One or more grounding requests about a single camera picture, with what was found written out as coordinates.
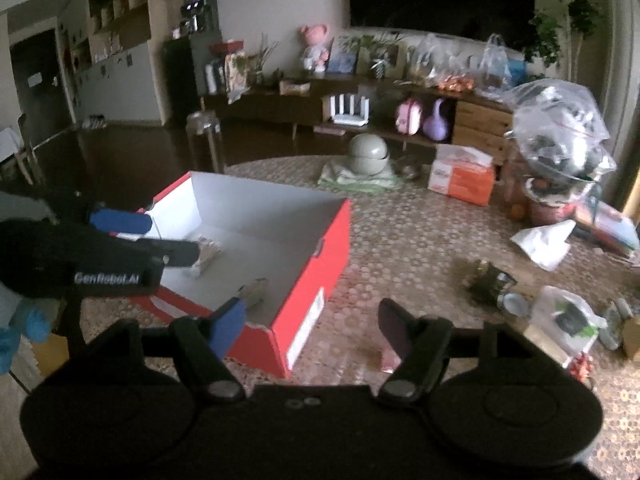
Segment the blue gloved hand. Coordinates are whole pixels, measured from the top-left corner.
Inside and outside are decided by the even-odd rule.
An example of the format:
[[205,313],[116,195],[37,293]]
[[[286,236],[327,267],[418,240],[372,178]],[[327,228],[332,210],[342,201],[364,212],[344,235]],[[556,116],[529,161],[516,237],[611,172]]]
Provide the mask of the blue gloved hand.
[[45,342],[58,315],[58,300],[32,299],[1,286],[1,370],[8,374],[23,337]]

